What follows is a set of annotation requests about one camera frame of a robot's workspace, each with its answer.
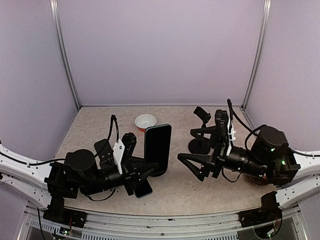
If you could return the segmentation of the black teal phone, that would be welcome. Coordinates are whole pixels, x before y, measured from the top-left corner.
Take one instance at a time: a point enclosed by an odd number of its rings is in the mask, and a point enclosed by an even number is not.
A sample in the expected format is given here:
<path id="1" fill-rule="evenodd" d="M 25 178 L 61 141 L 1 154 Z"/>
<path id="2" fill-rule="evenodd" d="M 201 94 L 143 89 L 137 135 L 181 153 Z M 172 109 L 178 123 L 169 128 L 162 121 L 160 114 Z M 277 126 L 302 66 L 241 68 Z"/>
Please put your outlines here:
<path id="1" fill-rule="evenodd" d="M 144 159 L 147 164 L 158 163 L 158 169 L 168 169 L 172 126 L 170 124 L 148 127 L 144 134 Z"/>

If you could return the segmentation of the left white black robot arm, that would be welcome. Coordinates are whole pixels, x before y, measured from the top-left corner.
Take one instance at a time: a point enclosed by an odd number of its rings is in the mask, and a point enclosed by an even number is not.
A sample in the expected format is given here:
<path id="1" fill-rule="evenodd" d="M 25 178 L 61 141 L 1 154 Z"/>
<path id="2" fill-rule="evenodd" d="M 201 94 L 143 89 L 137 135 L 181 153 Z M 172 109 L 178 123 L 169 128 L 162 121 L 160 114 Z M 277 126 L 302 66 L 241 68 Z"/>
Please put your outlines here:
<path id="1" fill-rule="evenodd" d="M 94 148 L 96 153 L 79 149 L 64 159 L 37 161 L 1 146 L 0 168 L 52 197 L 76 199 L 78 193 L 90 197 L 121 186 L 131 196 L 159 166 L 133 157 L 119 139 L 114 146 L 102 139 Z"/>

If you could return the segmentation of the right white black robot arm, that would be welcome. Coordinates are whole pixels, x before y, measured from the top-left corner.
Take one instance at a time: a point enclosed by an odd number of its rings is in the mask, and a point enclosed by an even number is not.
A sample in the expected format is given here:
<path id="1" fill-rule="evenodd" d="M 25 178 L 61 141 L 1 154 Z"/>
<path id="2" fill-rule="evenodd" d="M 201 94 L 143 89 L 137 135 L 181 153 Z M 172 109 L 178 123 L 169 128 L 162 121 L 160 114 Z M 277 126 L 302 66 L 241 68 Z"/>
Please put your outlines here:
<path id="1" fill-rule="evenodd" d="M 280 209 L 312 195 L 320 189 L 319 151 L 301 152 L 289 147 L 285 133 L 262 125 L 251 149 L 224 143 L 218 138 L 212 155 L 180 153 L 177 158 L 200 181 L 224 174 L 228 169 L 254 179 L 265 179 L 267 184 L 285 186 L 293 180 L 303 181 L 276 191 L 275 200 Z"/>

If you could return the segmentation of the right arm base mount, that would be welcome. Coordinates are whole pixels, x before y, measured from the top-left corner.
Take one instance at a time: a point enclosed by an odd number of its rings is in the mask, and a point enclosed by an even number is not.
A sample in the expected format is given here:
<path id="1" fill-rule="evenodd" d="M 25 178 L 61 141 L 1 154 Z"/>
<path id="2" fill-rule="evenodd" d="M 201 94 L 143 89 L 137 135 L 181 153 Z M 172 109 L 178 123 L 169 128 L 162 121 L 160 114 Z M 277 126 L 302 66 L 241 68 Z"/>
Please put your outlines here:
<path id="1" fill-rule="evenodd" d="M 242 228 L 268 223 L 283 217 L 280 204 L 276 199 L 276 191 L 267 193 L 261 197 L 261 206 L 238 213 Z"/>

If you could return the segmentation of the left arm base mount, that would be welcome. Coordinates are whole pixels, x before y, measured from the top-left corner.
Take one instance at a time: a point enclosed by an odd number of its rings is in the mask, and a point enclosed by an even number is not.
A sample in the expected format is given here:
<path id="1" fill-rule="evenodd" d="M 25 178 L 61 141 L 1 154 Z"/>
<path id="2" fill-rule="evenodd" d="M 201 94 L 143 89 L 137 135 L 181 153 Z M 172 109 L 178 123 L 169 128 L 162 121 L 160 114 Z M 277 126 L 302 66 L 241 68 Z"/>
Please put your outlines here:
<path id="1" fill-rule="evenodd" d="M 84 227 L 87 216 L 84 211 L 65 208 L 65 199 L 56 196 L 51 198 L 47 210 L 43 212 L 45 220 L 77 228 Z"/>

